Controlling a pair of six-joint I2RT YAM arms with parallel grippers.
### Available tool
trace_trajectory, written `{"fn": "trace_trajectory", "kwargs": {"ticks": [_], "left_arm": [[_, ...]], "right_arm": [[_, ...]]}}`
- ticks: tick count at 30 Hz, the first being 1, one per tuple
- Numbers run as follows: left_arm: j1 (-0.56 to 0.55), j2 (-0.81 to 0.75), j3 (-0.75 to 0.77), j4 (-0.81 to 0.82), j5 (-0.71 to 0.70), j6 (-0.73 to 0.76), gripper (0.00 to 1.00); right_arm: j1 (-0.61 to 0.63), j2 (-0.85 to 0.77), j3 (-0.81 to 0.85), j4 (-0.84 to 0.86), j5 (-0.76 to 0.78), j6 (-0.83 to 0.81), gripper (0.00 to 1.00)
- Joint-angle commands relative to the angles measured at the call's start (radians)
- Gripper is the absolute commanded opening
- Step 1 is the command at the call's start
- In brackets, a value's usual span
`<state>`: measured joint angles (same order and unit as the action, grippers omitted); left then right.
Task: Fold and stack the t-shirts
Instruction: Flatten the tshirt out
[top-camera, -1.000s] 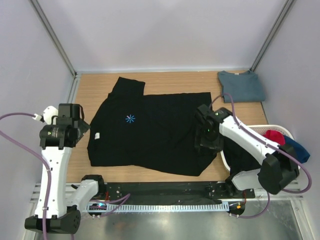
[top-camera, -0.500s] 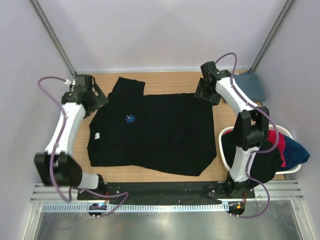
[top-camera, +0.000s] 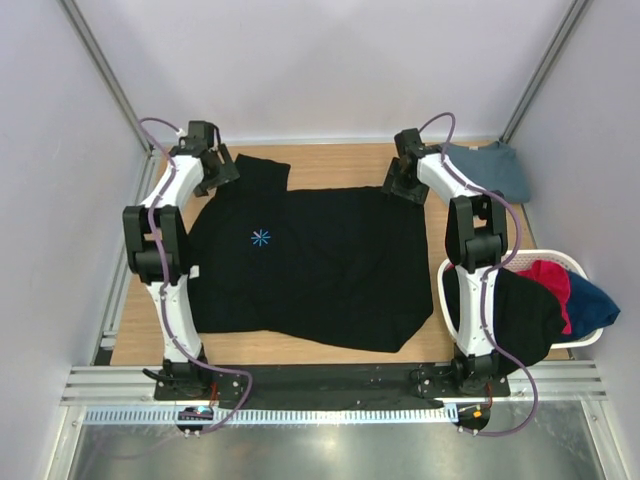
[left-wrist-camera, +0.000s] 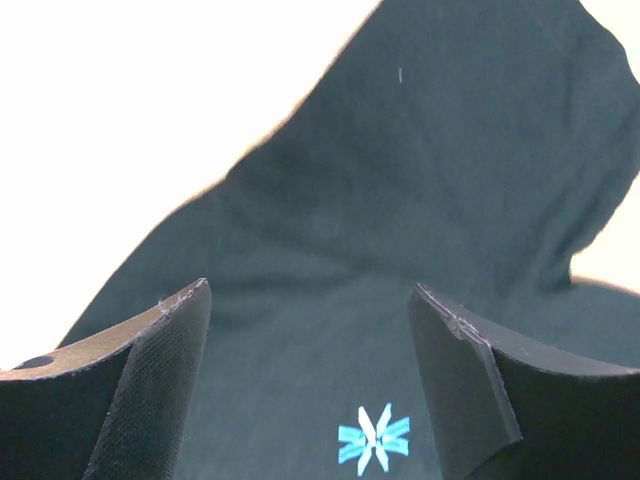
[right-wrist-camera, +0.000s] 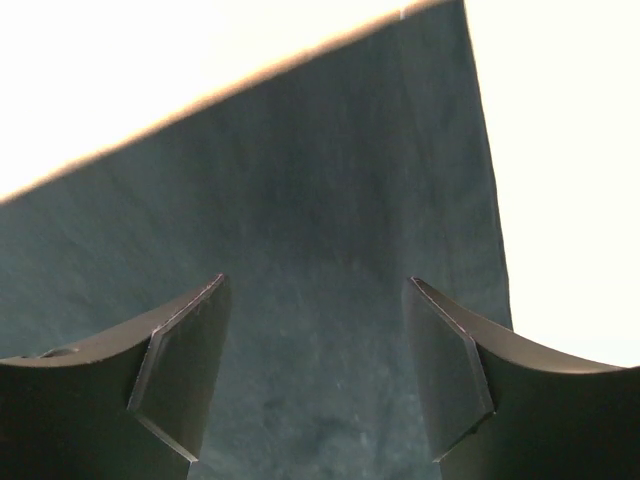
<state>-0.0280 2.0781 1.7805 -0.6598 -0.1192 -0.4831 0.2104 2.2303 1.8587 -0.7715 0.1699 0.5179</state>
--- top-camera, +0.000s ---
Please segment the black t-shirt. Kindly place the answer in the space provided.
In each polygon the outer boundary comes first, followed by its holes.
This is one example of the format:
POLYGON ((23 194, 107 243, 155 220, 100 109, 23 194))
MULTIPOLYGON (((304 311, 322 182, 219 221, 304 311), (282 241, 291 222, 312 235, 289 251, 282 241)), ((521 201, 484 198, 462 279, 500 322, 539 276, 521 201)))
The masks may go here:
POLYGON ((399 351, 434 309, 423 207, 376 186, 290 190, 272 160, 236 165, 189 232, 196 330, 399 351))

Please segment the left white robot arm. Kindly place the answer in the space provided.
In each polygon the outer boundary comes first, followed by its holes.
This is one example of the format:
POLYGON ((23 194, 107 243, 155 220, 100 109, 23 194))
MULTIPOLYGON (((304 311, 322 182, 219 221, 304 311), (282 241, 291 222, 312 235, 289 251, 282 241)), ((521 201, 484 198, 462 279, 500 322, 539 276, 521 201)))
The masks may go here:
POLYGON ((166 168, 151 193, 122 215, 127 263, 151 296, 164 342, 160 370, 145 368, 143 374, 155 382, 157 400, 203 399, 222 376, 238 388, 245 373, 214 367, 206 358, 188 295, 193 261, 182 210, 191 197, 206 196, 236 181, 239 173, 215 124, 192 120, 182 130, 159 118, 140 122, 163 124, 177 135, 171 149, 147 136, 166 168))

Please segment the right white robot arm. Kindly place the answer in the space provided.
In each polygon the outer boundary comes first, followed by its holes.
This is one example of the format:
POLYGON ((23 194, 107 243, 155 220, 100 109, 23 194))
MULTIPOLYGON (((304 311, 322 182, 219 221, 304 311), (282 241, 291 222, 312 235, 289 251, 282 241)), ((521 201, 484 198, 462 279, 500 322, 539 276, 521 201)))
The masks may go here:
POLYGON ((499 363, 493 313, 499 264, 508 246, 504 203, 464 176, 442 147, 425 145, 418 129, 400 131, 394 143, 397 156, 382 191, 416 204, 433 191, 448 204, 445 251, 459 291, 450 380, 458 393, 480 395, 497 375, 499 363))

